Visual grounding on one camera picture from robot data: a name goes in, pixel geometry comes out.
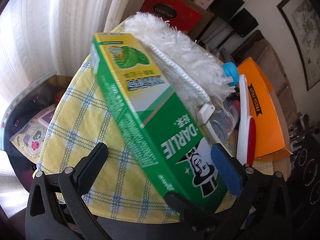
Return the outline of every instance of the orange box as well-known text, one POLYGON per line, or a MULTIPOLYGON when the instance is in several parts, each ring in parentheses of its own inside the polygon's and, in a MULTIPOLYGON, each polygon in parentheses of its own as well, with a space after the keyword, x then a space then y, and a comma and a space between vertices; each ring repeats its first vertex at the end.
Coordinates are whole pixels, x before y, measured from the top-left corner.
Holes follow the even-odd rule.
POLYGON ((290 156, 291 144, 287 124, 276 93, 252 58, 238 67, 247 78, 250 115, 256 123, 257 161, 277 161, 290 156))

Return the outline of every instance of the toothpaste box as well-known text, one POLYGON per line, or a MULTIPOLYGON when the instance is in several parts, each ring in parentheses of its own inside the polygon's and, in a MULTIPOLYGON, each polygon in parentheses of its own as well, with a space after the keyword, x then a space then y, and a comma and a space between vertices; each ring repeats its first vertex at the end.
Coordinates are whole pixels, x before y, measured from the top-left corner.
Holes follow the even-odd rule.
POLYGON ((214 212, 227 189, 211 145, 139 41, 95 33, 90 60, 125 142, 159 194, 178 192, 214 212))

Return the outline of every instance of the blue gripper pad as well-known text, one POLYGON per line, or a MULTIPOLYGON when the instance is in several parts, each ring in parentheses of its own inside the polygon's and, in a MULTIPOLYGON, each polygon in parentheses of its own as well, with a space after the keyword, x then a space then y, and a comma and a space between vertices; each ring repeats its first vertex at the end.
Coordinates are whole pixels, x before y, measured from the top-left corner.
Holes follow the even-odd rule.
POLYGON ((231 157, 220 143, 212 146, 211 159, 229 192, 238 198, 243 190, 245 180, 241 163, 236 158, 231 157))

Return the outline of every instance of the curtain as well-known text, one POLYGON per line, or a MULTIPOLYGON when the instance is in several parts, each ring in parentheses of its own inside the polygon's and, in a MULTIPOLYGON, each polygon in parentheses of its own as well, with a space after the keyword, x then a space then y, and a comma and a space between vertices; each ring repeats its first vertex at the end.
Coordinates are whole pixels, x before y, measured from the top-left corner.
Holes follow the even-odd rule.
MULTIPOLYGON (((144 0, 10 0, 0 15, 0 120, 30 83, 57 71, 73 76, 95 32, 111 31, 144 0)), ((8 217, 27 205, 5 152, 0 152, 0 204, 8 217)))

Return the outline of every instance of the wall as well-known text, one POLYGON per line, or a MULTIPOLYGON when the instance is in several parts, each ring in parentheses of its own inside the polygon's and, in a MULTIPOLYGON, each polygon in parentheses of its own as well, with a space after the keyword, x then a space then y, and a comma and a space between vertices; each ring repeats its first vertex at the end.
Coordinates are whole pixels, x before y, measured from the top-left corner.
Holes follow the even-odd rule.
MULTIPOLYGON (((291 32, 280 14, 277 5, 282 0, 244 0, 244 7, 257 19, 263 36, 277 52, 291 84, 298 111, 310 115, 311 122, 320 120, 320 82, 307 91, 302 63, 291 32)), ((224 45, 227 51, 234 51, 245 41, 237 34, 224 45)))

